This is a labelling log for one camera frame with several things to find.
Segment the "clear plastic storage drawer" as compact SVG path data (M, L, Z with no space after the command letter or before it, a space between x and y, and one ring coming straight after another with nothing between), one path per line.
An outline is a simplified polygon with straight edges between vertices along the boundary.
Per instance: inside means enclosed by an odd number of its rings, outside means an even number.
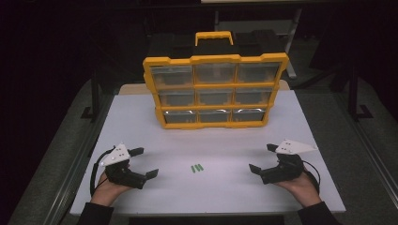
M156 66L150 71L158 89L193 85L191 66Z

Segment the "group of clear drawers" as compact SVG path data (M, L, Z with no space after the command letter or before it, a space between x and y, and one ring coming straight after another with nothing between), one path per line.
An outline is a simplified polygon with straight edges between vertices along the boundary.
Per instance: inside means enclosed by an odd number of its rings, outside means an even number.
M279 63L187 66L192 67L192 86L158 89L154 84L157 110L166 125L261 123L268 119L277 92Z

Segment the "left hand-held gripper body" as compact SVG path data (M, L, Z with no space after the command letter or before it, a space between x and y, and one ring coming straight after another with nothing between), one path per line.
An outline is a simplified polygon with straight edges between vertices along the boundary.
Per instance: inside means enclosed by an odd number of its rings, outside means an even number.
M145 176L129 169L130 159L132 158L124 143L120 143L110 154L99 164L105 168L105 173L110 182L142 189L146 179Z

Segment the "person's right hand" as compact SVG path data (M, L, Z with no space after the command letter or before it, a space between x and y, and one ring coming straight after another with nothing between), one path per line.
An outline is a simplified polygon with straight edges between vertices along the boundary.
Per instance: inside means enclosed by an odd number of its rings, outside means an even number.
M311 179L304 172L298 178L278 182L276 186L286 189L302 207L309 207L322 202Z

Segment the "yellow organizer cabinet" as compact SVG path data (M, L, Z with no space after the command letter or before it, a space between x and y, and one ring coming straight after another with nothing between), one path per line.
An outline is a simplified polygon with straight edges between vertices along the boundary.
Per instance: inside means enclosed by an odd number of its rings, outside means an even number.
M218 31L218 32L198 32L195 34L195 41L198 42L200 38L229 38L232 39L232 34L229 31ZM159 100L156 96L156 87L152 81L149 69L153 66L186 66L186 65L199 65L199 64L217 64L217 63L233 63L233 64L249 64L249 63L266 63L266 62L277 62L280 64L280 70L277 75L278 83L276 85L277 92L280 89L280 78L282 73L287 69L289 63L289 57L286 52L276 53L263 53L259 56L240 56L239 54L221 54L221 55L194 55L190 58L184 59L172 59L169 57L146 57L143 62L144 68L144 79L146 87L149 89L155 104L156 117L163 128L168 129L195 129L195 128L255 128L262 127L267 122L261 123L227 123L227 124L182 124L182 125L166 125L161 119L160 112L157 110ZM270 109L274 105L276 95L272 98L272 104Z

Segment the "black metal stand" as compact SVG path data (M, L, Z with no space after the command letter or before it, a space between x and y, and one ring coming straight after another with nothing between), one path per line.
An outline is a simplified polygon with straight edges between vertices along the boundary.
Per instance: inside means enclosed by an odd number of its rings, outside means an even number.
M95 121L100 112L100 85L97 72L93 71L91 75L91 106L85 107L81 115L83 119Z
M363 118L372 118L372 114L365 105L358 104L358 84L359 76L356 69L353 67L349 73L348 85L348 113L352 119L358 122Z

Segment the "person's left hand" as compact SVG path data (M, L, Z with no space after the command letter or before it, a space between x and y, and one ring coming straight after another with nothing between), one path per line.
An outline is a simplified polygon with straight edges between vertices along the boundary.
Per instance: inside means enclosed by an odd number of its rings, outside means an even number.
M111 206L121 194L128 190L131 190L131 187L110 182L104 172L99 178L99 183L95 188L90 202L102 206Z

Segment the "aluminium rail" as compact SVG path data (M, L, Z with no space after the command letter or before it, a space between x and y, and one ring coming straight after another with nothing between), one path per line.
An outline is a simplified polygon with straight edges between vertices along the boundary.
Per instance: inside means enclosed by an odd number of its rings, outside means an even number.
M84 108L91 106L91 94L87 100L80 101L77 109L72 106L66 116L67 124L60 127L55 144L50 147L54 155L50 157L49 170L60 183L43 225L61 225L69 213L114 97L99 95L99 115L95 121L81 117Z
M373 119L372 114L366 108L365 105L360 105L359 112L349 111L349 104L344 101L342 94L334 94L339 109L343 111L344 118L348 122L349 126L355 131L356 135L360 139L360 142L366 152L370 163L372 164L376 175L380 179L383 187L387 191L392 203L398 209L398 183L395 181L390 171L386 167L380 155L377 153L375 145L371 142L371 139L362 128L360 121L362 119Z

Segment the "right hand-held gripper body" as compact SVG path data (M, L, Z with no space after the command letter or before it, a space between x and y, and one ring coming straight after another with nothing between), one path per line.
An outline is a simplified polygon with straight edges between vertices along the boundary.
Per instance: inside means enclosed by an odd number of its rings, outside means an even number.
M311 152L316 150L316 147L302 142L292 140L283 140L275 152L278 165L273 168L262 170L258 174L263 184L275 184L282 181L290 181L298 178L302 173L306 173L315 185L318 180L305 170L305 161L301 159L299 153Z

